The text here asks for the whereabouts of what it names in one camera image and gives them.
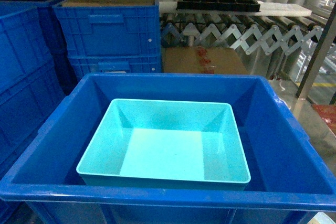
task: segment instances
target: blue plastic crate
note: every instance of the blue plastic crate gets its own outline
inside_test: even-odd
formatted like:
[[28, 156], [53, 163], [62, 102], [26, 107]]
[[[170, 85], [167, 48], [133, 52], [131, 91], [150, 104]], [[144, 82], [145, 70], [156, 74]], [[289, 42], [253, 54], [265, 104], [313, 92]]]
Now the blue plastic crate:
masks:
[[54, 6], [69, 57], [154, 55], [161, 51], [159, 0], [152, 6]]
[[39, 22], [45, 42], [54, 57], [59, 82], [64, 87], [64, 91], [67, 92], [67, 90], [72, 90], [77, 82], [69, 62], [62, 57], [62, 55], [67, 54], [67, 45], [61, 26], [52, 9], [53, 5], [61, 1], [63, 0], [0, 0], [0, 3], [21, 7], [38, 7]]
[[19, 205], [20, 203], [18, 202], [5, 202], [0, 200], [0, 223], [4, 224]]
[[[113, 99], [232, 106], [251, 181], [244, 191], [87, 186], [76, 166]], [[201, 74], [86, 75], [0, 181], [45, 223], [307, 223], [336, 211], [336, 179], [266, 79]]]
[[161, 54], [114, 57], [69, 57], [69, 61], [78, 80], [92, 72], [161, 72]]
[[[37, 131], [64, 98], [52, 59], [0, 91], [0, 179], [37, 136]], [[0, 223], [19, 203], [0, 200]]]
[[0, 7], [0, 92], [52, 59], [36, 8]]
[[230, 104], [114, 99], [77, 166], [90, 186], [244, 190]]

